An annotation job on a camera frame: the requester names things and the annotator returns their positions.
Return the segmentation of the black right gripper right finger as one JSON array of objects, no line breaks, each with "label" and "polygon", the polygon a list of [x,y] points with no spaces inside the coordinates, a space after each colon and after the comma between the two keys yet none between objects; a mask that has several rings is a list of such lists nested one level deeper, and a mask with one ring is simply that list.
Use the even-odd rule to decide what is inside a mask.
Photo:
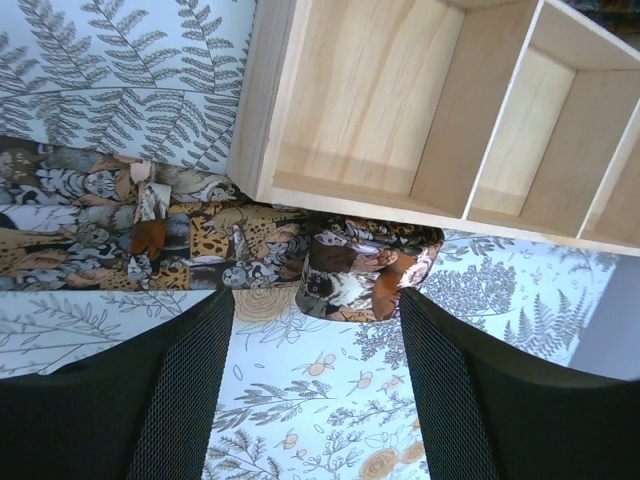
[{"label": "black right gripper right finger", "polygon": [[638,381],[528,354],[412,288],[399,311],[431,478],[638,478]]}]

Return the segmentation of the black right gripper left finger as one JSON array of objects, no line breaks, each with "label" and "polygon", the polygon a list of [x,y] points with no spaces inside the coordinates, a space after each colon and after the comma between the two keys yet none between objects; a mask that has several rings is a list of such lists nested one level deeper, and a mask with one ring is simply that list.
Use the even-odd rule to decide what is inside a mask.
[{"label": "black right gripper left finger", "polygon": [[234,306],[219,290],[50,374],[2,380],[2,478],[200,478]]}]

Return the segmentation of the brown cat print tie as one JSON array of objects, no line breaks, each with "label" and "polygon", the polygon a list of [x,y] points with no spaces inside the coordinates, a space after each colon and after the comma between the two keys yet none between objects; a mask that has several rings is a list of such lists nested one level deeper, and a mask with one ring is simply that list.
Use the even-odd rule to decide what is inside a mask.
[{"label": "brown cat print tie", "polygon": [[434,227],[259,203],[226,176],[1,140],[1,287],[252,290],[294,285],[306,315],[393,318],[443,245]]}]

